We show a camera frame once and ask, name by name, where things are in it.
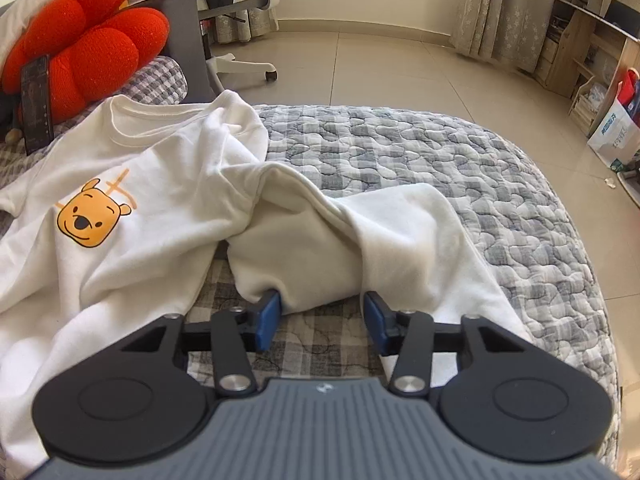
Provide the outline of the white bear print sweatshirt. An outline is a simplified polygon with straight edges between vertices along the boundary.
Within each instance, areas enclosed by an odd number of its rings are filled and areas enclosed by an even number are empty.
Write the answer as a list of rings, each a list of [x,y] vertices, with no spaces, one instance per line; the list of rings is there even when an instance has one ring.
[[[32,401],[50,378],[195,304],[216,248],[240,295],[286,313],[373,290],[395,310],[527,330],[449,200],[426,183],[334,198],[267,159],[256,110],[99,105],[1,192],[1,455],[21,479],[47,457]]]

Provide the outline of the grey checked quilt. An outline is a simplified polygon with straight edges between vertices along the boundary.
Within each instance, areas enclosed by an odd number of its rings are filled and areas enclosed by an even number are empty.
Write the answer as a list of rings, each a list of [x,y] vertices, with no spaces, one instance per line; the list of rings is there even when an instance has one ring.
[[[103,102],[64,122],[55,142]],[[618,369],[608,315],[584,244],[559,197],[519,148],[443,114],[252,107],[268,132],[267,159],[299,171],[327,196],[417,183],[436,188],[523,322],[524,338],[615,393]],[[52,145],[32,156],[28,170]],[[198,298],[185,314],[200,318],[208,308],[217,258],[216,248]]]

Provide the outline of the white blue paper bag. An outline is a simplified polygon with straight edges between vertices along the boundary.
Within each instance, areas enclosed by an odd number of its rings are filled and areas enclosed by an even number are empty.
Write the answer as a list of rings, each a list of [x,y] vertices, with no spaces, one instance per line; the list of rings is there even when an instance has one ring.
[[[588,146],[614,171],[624,170],[639,154],[639,127],[615,99],[590,136]]]

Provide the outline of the red bag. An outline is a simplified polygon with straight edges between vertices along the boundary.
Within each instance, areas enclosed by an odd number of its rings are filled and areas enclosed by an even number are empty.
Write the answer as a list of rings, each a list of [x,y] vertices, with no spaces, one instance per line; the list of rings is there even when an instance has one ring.
[[[623,107],[632,121],[639,123],[639,72],[633,67],[629,67],[620,82],[617,102]]]

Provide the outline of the wooden desk shelf unit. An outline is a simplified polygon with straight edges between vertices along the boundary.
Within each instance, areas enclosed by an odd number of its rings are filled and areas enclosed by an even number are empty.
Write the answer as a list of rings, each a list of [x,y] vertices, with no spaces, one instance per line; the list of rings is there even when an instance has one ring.
[[[639,0],[618,0],[639,12]],[[555,0],[534,73],[546,90],[570,100],[568,116],[591,136],[629,67],[639,68],[639,37],[605,21],[611,0]]]

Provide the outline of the black smartphone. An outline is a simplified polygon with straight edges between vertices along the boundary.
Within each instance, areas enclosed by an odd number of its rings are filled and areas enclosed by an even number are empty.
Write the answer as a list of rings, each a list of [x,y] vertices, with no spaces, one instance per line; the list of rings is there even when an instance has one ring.
[[[23,138],[27,154],[46,148],[54,139],[49,57],[36,58],[21,71]]]

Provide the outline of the beige star curtain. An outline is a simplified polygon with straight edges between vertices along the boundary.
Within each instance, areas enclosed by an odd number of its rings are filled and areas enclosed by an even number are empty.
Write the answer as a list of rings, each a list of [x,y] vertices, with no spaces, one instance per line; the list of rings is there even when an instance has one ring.
[[[459,0],[450,42],[457,53],[533,73],[555,0]]]

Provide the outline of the red flower cushion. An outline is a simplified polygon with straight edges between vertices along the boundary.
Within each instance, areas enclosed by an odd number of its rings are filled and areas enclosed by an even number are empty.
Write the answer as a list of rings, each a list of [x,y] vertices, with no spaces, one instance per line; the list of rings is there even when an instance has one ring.
[[[73,118],[122,88],[168,39],[165,15],[126,0],[49,0],[26,21],[1,26],[1,89],[21,93],[22,69],[49,59],[52,122]]]

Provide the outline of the black monitor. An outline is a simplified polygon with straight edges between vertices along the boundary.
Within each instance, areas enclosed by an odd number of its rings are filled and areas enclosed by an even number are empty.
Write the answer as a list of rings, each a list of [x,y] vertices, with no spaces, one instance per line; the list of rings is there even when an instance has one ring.
[[[604,19],[630,36],[638,38],[640,35],[640,13],[625,3],[611,0]]]

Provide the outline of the white printed pillow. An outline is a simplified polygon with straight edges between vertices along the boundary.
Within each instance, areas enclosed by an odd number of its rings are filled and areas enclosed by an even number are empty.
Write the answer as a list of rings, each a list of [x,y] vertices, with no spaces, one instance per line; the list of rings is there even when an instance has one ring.
[[[6,64],[14,44],[20,39],[30,21],[49,1],[51,0],[15,0],[1,9],[1,66]]]

